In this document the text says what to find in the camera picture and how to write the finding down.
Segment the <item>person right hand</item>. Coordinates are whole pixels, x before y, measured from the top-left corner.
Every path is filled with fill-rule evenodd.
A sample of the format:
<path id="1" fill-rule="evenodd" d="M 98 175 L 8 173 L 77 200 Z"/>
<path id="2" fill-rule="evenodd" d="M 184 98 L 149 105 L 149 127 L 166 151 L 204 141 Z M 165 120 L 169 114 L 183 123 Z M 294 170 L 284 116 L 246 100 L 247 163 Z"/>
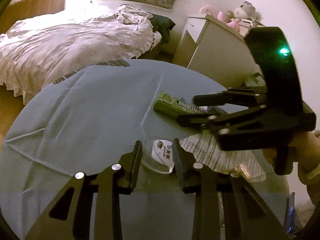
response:
<path id="1" fill-rule="evenodd" d="M 289 148 L 293 150 L 293 161 L 311 172 L 319 164 L 319 130 L 296 134 Z"/>

